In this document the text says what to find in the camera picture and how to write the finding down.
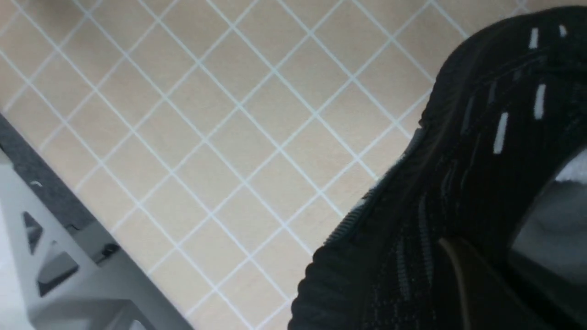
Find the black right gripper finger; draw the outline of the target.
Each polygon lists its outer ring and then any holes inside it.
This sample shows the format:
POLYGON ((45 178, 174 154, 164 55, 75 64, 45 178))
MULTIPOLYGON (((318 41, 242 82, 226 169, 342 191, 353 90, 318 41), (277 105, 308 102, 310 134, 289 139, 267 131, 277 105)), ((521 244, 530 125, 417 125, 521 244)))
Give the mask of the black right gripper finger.
POLYGON ((436 319, 440 330, 551 330, 465 240, 436 247, 436 319))

